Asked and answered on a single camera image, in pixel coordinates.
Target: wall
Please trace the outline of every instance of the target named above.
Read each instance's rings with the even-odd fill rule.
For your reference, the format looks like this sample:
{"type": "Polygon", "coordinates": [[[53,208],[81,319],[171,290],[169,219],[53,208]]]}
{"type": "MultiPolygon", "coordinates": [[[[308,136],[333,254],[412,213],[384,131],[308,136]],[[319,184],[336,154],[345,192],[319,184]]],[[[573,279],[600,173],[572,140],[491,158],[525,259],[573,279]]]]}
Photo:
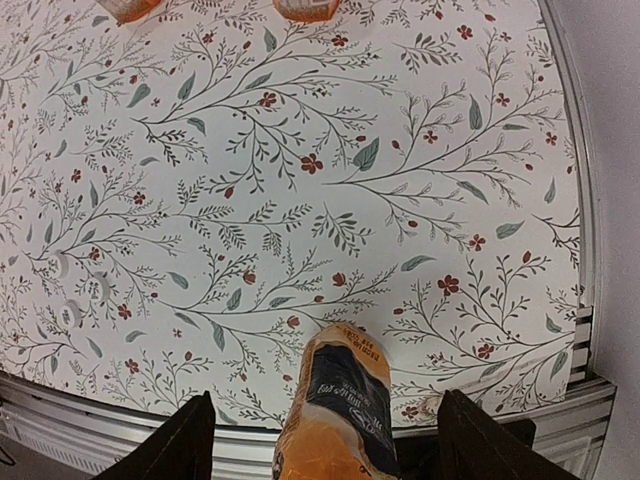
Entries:
{"type": "Polygon", "coordinates": [[[640,17],[636,0],[557,3],[583,84],[593,132],[602,231],[596,371],[619,386],[597,478],[640,471],[640,17]]]}

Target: white button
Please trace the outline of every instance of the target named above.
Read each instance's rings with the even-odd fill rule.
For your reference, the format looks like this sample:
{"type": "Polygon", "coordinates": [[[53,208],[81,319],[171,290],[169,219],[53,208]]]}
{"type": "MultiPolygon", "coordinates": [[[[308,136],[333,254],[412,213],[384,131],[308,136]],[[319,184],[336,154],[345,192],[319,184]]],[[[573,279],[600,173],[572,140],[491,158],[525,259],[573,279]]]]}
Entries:
{"type": "Polygon", "coordinates": [[[62,328],[74,328],[80,325],[82,315],[78,304],[73,300],[67,300],[60,308],[60,326],[62,328]]]}
{"type": "Polygon", "coordinates": [[[91,303],[101,304],[109,299],[111,287],[109,287],[109,282],[101,273],[96,273],[87,282],[87,292],[89,292],[91,303]]]}
{"type": "Polygon", "coordinates": [[[47,264],[53,278],[64,278],[69,273],[69,259],[60,250],[49,257],[47,264]]]}

